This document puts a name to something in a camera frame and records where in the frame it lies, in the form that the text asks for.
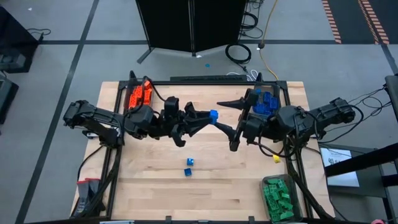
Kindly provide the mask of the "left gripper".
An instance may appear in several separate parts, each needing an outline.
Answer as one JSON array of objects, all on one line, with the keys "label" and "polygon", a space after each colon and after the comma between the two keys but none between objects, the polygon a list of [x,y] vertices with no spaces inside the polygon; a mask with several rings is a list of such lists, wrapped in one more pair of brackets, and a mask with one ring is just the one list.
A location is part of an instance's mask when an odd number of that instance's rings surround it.
[{"label": "left gripper", "polygon": [[184,111],[179,109],[179,99],[170,96],[164,101],[164,108],[155,116],[155,137],[172,137],[172,130],[176,127],[176,133],[180,136],[195,135],[205,126],[211,123],[209,111],[197,111],[189,101]]}]

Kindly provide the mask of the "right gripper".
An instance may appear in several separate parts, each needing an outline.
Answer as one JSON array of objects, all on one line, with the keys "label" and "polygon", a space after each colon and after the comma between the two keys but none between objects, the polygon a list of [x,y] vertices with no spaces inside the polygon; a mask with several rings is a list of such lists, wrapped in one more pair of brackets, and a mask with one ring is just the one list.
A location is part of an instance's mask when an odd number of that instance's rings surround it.
[{"label": "right gripper", "polygon": [[264,126],[264,117],[251,113],[250,109],[247,109],[248,105],[244,97],[232,101],[219,101],[216,104],[227,108],[242,110],[238,118],[236,129],[226,124],[216,123],[216,127],[224,132],[229,139],[229,150],[233,152],[238,150],[240,137],[245,138],[247,143],[254,142]]}]

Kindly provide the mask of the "black power strip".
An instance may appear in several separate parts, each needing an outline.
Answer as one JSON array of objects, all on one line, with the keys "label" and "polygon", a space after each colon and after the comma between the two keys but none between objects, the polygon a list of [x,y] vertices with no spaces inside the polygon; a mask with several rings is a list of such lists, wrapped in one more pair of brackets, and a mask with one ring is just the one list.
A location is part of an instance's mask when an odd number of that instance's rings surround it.
[{"label": "black power strip", "polygon": [[205,75],[170,77],[171,82],[246,82],[245,75]]}]

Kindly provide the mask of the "clear grey plastic bin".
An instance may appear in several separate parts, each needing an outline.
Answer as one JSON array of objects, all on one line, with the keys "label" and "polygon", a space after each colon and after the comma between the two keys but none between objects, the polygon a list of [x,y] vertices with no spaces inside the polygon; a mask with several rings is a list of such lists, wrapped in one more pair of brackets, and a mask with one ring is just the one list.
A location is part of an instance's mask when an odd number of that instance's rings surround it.
[{"label": "clear grey plastic bin", "polygon": [[280,87],[278,85],[276,85],[276,84],[262,85],[262,86],[257,85],[257,86],[255,86],[254,89],[260,89],[261,90],[261,94],[259,95],[259,99],[258,99],[257,104],[259,104],[259,103],[263,103],[264,104],[264,100],[263,100],[264,92],[268,91],[268,92],[270,92],[272,94],[272,97],[278,99],[279,108],[280,108]]},{"label": "clear grey plastic bin", "polygon": [[[274,184],[269,184],[267,182],[267,179],[280,179],[283,180],[288,188],[288,191],[284,192],[283,190],[281,190],[277,185]],[[270,195],[268,198],[265,198],[264,196],[264,192],[263,192],[263,187],[268,186],[269,190],[270,189],[279,189],[282,191],[282,193],[286,193],[290,195],[290,201],[288,203],[293,205],[293,209],[292,210],[285,210],[283,207],[281,207],[278,203],[279,200],[275,200],[279,206],[278,210],[281,210],[282,212],[285,211],[292,211],[294,213],[294,218],[291,218],[289,220],[280,220],[279,222],[272,222],[273,224],[288,224],[288,223],[295,223],[295,222],[300,222],[303,219],[303,214],[302,214],[302,210],[301,210],[301,206],[299,203],[299,199],[298,199],[298,195],[297,195],[297,190],[296,190],[296,186],[295,186],[295,182],[293,181],[293,179],[291,178],[290,175],[288,174],[281,174],[281,175],[273,175],[273,176],[268,176],[268,177],[264,177],[261,180],[260,183],[260,189],[261,189],[261,193],[262,193],[262,200],[264,202],[264,208],[266,209],[266,213],[268,214],[268,217],[270,218],[269,215],[269,211],[271,211],[268,208],[268,205],[266,203],[266,200],[271,200],[273,199],[272,196]]]},{"label": "clear grey plastic bin", "polygon": [[[143,105],[143,100],[144,100],[144,92],[142,95],[142,98],[139,98],[138,102],[137,102],[137,106],[133,109],[129,109],[129,98],[131,95],[134,95],[133,91],[137,86],[141,86],[142,89],[145,91],[146,89],[144,88],[144,83],[147,80],[137,80],[136,78],[131,78],[128,83],[127,83],[127,88],[126,88],[126,95],[125,95],[125,99],[124,99],[124,109],[125,110],[133,110],[135,108],[138,108],[139,106],[144,106]],[[152,97],[154,94],[154,88],[152,86]]]}]

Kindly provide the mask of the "black folding screen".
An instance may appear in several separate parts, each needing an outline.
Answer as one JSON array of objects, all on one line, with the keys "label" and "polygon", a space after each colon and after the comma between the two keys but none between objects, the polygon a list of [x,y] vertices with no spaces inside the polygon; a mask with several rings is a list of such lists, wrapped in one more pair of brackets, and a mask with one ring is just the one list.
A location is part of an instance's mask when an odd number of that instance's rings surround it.
[{"label": "black folding screen", "polygon": [[234,44],[248,0],[136,0],[150,49],[191,53]]}]

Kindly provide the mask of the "red-capped grey clamp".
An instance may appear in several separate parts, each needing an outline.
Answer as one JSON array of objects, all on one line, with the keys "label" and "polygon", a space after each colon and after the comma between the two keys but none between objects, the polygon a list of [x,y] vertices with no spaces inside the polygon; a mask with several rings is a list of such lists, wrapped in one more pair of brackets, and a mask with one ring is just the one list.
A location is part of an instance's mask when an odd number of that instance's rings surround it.
[{"label": "red-capped grey clamp", "polygon": [[89,183],[89,198],[90,202],[93,203],[95,201],[95,196],[99,189],[101,180],[96,178],[86,178],[85,180],[87,180]]},{"label": "red-capped grey clamp", "polygon": [[79,199],[74,213],[75,216],[79,216],[79,214],[81,214],[85,210],[85,207],[88,204],[88,194],[90,189],[90,185],[87,180],[77,182],[77,186]]}]

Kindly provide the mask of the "white paper sheet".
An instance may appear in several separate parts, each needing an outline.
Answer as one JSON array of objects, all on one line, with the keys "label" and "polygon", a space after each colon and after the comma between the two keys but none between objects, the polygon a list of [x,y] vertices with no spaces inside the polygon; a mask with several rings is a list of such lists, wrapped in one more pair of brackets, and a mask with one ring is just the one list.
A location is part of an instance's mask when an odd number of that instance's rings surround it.
[{"label": "white paper sheet", "polygon": [[[352,158],[351,152],[342,149],[329,149],[325,147],[320,148],[323,165],[328,167],[333,164],[348,160]],[[358,176],[355,171],[336,175],[327,178],[329,186],[336,187],[359,187]]]}]

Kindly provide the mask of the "black metal stand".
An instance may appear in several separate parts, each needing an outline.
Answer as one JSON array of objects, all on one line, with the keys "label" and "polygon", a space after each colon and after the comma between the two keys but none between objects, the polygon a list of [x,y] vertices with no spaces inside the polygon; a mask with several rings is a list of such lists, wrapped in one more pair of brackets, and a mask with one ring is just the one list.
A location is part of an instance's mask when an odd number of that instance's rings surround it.
[{"label": "black metal stand", "polygon": [[[318,145],[329,150],[336,148],[354,152],[354,155],[350,159],[327,166],[325,168],[325,175],[327,177],[334,177],[358,171],[358,181],[362,183],[362,186],[357,190],[344,188],[341,192],[383,199],[388,222],[398,224],[398,218],[394,213],[392,199],[388,192],[389,187],[398,186],[398,143],[380,149],[322,143]],[[382,165],[390,162],[394,163],[396,173],[384,175]]]}]

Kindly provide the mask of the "orange-striped black floor mat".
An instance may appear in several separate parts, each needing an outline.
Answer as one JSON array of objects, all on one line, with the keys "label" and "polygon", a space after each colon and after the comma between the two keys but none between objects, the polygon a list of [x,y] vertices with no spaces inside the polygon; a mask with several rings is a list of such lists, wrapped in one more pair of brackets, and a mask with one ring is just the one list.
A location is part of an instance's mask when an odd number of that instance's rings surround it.
[{"label": "orange-striped black floor mat", "polygon": [[337,44],[362,44],[357,33],[357,6],[352,0],[322,0],[326,18]]},{"label": "orange-striped black floor mat", "polygon": [[398,0],[358,0],[376,44],[398,44]]}]

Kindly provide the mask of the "black equipment case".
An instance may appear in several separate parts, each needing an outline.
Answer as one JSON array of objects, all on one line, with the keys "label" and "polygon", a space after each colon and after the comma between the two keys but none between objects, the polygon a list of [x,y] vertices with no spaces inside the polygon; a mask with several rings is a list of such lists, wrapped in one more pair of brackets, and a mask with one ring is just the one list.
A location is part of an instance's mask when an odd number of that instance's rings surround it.
[{"label": "black equipment case", "polygon": [[18,89],[19,86],[14,82],[0,78],[0,124],[4,124]]}]

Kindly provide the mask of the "black cabinet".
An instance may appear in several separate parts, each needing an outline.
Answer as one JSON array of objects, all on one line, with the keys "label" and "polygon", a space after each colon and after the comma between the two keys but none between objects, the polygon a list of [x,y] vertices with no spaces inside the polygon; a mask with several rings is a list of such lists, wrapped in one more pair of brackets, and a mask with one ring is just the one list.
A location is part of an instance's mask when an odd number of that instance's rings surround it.
[{"label": "black cabinet", "polygon": [[0,6],[0,71],[27,73],[39,41]]}]

